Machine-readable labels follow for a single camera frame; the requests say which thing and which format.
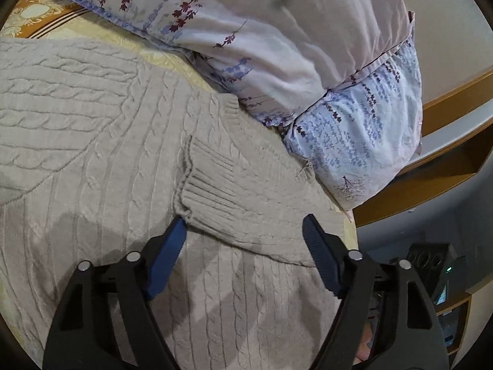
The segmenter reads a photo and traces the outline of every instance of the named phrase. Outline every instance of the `pillow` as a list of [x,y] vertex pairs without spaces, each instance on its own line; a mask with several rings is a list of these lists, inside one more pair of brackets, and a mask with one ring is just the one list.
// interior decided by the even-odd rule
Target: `pillow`
[[413,34],[371,75],[328,92],[281,135],[344,210],[380,192],[420,143],[422,82]]
[[74,0],[181,51],[266,125],[366,77],[411,32],[403,0]]

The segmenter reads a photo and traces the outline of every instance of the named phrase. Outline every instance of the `bedspread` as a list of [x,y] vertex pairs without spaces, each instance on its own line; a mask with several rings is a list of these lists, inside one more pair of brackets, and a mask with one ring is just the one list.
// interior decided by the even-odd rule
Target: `bedspread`
[[191,84],[214,92],[186,59],[159,49],[71,0],[19,0],[0,29],[0,36],[99,40],[133,51],[154,65],[177,71]]
[[[244,118],[258,127],[251,131],[257,142],[276,146],[272,163],[282,166],[280,173],[309,171],[242,113],[233,96],[193,87],[127,51],[84,40],[6,40],[0,47],[8,57],[0,63],[0,285],[9,297],[2,313],[12,302],[8,325],[37,363],[78,261],[115,261],[164,231],[190,135],[244,170],[258,149],[243,156],[225,122],[235,127]],[[233,103],[238,114],[222,115],[221,107]],[[257,154],[260,159],[262,151]],[[262,179],[272,176],[264,172]],[[318,213],[327,231],[344,234],[345,215],[313,177],[306,182],[313,193],[307,202],[315,207],[305,210]],[[275,204],[293,206],[268,193]],[[285,231],[274,226],[271,234],[277,232]],[[197,229],[188,233],[166,291],[153,302],[182,368],[302,369],[313,360],[337,300],[315,268],[256,254],[258,242],[239,249]],[[131,361],[125,341],[119,344]]]

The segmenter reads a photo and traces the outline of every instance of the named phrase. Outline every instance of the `speaker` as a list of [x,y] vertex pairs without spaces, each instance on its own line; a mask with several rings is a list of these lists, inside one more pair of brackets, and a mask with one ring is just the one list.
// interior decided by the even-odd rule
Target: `speaker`
[[406,257],[420,276],[431,301],[436,303],[447,284],[448,270],[457,253],[450,243],[413,243]]

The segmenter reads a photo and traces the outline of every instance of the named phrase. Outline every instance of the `yellow bedspread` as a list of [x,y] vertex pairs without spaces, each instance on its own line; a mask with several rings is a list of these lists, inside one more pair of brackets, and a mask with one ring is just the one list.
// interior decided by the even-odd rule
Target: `yellow bedspread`
[[[0,30],[0,36],[31,39],[78,37],[97,39],[134,51],[150,63],[177,71],[194,85],[208,92],[214,92],[207,81],[185,59],[161,51],[149,41],[117,27],[70,0],[19,0]],[[348,248],[355,249],[357,238],[354,221],[346,219],[344,232]],[[28,346],[23,341],[21,333],[15,326],[14,319],[20,317],[21,310],[22,308],[12,304],[11,298],[0,284],[0,313],[4,320],[32,358],[43,357],[43,352],[36,351],[35,347]]]

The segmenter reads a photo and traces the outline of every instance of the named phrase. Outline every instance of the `brown stripe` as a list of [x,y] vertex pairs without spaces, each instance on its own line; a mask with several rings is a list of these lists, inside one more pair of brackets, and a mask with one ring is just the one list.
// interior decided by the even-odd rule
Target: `brown stripe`
[[[19,0],[15,5],[14,9],[24,10],[33,4],[43,4],[44,0]],[[80,10],[82,7],[77,3],[68,1],[68,4],[63,7],[60,14],[51,14],[45,18],[42,18],[40,22],[32,23],[30,25],[21,26],[21,31],[16,35],[16,37],[30,38],[34,33],[38,32],[40,29],[44,28],[46,25],[50,24],[57,18],[63,17],[66,14],[70,14],[76,10]]]
[[81,15],[90,12],[89,10],[85,8],[81,8],[77,11],[64,14],[62,17],[56,18],[54,21],[47,23],[45,26],[42,28],[38,29],[36,32],[34,32],[31,36],[29,36],[29,39],[40,39],[41,37],[45,36],[46,34],[50,33],[51,31],[54,31],[55,29],[61,27],[65,23],[71,21],[74,18],[80,17]]

